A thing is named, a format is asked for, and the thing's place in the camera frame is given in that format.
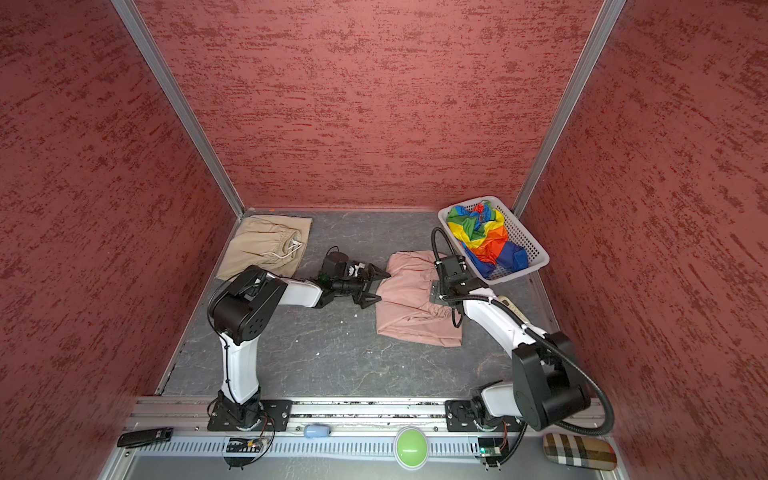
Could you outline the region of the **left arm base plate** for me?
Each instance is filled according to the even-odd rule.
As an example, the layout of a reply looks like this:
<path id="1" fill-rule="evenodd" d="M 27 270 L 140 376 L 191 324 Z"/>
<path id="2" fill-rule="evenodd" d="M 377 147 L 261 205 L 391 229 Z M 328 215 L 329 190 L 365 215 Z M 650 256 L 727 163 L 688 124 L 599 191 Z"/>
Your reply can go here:
<path id="1" fill-rule="evenodd" d="M 209 412 L 207 430 L 211 432 L 284 432 L 293 402 L 287 399 L 254 400 L 235 404 L 226 397 L 216 399 Z"/>

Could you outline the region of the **beige shorts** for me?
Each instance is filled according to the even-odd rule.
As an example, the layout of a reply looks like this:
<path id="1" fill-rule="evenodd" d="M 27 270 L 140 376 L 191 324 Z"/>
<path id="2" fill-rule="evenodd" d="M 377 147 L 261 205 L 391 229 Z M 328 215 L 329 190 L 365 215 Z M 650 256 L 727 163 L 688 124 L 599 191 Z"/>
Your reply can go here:
<path id="1" fill-rule="evenodd" d="M 310 218 L 254 215 L 242 220 L 221 261 L 216 278 L 226 280 L 255 265 L 293 277 L 306 251 Z"/>

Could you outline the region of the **pink shorts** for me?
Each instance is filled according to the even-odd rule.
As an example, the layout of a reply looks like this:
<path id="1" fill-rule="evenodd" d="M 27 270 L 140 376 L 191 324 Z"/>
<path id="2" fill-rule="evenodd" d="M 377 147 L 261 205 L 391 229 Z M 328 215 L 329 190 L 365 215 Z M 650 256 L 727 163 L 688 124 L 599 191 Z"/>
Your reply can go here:
<path id="1" fill-rule="evenodd" d="M 377 289 L 376 332 L 402 341 L 445 348 L 462 344 L 461 328 L 453 326 L 451 309 L 430 301 L 438 279 L 434 255 L 428 250 L 396 252 Z"/>

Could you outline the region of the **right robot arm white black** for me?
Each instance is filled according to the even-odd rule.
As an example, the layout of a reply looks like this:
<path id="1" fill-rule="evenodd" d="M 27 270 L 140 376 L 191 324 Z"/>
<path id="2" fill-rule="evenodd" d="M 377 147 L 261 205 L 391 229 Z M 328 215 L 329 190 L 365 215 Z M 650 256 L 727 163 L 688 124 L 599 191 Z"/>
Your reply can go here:
<path id="1" fill-rule="evenodd" d="M 553 351 L 560 340 L 536 327 L 468 271 L 457 255 L 435 260 L 436 302 L 480 325 L 512 362 L 512 378 L 481 387 L 469 410 L 474 421 L 490 428 L 516 418 L 536 430 L 563 421 L 591 406 L 586 381 Z"/>

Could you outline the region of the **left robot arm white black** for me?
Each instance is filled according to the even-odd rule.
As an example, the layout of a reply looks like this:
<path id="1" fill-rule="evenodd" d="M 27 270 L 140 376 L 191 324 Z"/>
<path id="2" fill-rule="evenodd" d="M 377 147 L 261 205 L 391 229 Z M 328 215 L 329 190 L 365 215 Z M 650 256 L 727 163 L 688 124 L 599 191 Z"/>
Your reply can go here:
<path id="1" fill-rule="evenodd" d="M 349 297 L 365 309 L 381 301 L 370 291 L 372 284 L 390 277 L 373 264 L 343 262 L 310 279 L 278 276 L 255 265 L 228 279 L 207 307 L 223 351 L 216 417 L 244 431 L 266 421 L 257 375 L 258 341 L 278 307 L 322 309 L 337 297 Z"/>

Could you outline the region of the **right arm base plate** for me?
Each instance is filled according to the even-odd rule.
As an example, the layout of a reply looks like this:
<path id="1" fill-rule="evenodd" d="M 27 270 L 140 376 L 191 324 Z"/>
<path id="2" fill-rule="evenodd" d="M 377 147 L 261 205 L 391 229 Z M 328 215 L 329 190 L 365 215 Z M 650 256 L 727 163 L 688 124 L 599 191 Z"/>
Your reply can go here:
<path id="1" fill-rule="evenodd" d="M 515 417 L 493 417 L 477 400 L 446 400 L 444 402 L 447 430 L 452 433 L 519 432 L 522 423 Z"/>

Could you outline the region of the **colourful shorts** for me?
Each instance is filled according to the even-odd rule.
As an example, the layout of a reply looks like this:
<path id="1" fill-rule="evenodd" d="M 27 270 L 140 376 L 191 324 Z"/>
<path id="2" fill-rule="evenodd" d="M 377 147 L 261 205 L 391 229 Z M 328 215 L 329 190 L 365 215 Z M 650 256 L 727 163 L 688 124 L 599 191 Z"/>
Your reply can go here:
<path id="1" fill-rule="evenodd" d="M 503 213 L 489 201 L 472 208 L 453 206 L 446 216 L 446 225 L 485 279 L 499 269 L 514 273 L 529 267 L 524 248 L 511 240 Z"/>

